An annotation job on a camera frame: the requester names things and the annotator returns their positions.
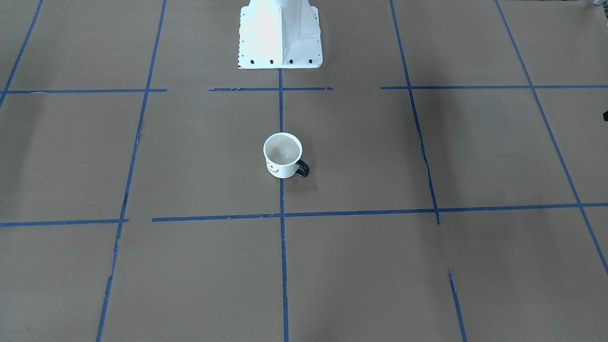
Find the white smiley enamel mug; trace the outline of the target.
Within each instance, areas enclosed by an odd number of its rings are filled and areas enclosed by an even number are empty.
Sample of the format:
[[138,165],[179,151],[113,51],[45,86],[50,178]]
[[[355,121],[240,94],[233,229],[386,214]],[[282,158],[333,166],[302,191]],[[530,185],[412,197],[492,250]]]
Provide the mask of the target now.
[[276,178],[310,175],[310,167],[302,160],[302,144],[293,134],[272,134],[264,142],[263,153],[267,171]]

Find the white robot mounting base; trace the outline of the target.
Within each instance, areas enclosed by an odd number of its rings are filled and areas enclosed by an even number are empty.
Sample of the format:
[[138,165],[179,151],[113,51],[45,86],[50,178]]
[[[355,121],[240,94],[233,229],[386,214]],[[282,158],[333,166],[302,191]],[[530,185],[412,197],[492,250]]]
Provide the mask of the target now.
[[317,7],[308,0],[251,0],[239,13],[240,69],[305,69],[323,65]]

